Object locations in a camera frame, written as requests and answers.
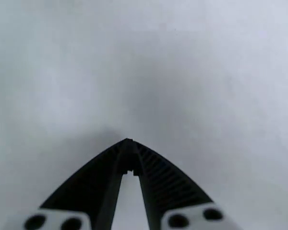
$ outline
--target white surface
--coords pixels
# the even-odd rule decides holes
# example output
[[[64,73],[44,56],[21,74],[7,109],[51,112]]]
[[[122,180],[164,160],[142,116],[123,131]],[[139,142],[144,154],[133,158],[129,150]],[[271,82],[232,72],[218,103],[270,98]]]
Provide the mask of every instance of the white surface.
[[[45,217],[45,222],[39,230],[59,230],[61,226],[69,219],[76,218],[81,221],[79,230],[92,230],[89,216],[83,212],[71,212],[62,210],[27,210],[17,213],[8,218],[1,230],[26,230],[24,227],[29,218],[35,215],[42,215]]]
[[[208,209],[220,211],[223,218],[220,220],[206,220],[203,213]],[[177,208],[166,212],[161,220],[162,230],[173,230],[169,225],[169,220],[174,215],[183,215],[188,219],[189,224],[185,228],[181,228],[184,230],[241,230],[241,228],[226,215],[222,208],[218,207],[215,203]]]
[[[125,137],[288,230],[288,0],[0,0],[0,223]]]

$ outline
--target white background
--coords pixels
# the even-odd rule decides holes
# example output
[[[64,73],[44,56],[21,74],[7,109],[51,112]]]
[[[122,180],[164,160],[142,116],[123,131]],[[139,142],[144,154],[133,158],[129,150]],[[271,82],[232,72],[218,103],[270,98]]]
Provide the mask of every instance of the white background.
[[[0,0],[0,225],[126,137],[288,230],[288,0]]]

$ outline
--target screw hole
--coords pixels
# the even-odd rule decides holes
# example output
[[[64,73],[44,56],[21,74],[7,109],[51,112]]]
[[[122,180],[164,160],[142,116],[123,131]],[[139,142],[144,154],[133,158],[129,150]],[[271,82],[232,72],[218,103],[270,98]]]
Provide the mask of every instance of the screw hole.
[[[181,214],[175,214],[169,217],[168,225],[171,228],[185,228],[189,225],[189,220]]]
[[[79,218],[69,218],[62,224],[61,230],[79,230],[81,225]]]
[[[46,221],[44,215],[35,215],[30,217],[24,224],[24,228],[27,230],[36,230],[41,228]]]
[[[221,220],[223,219],[223,214],[217,209],[209,208],[204,211],[204,217],[208,221]]]

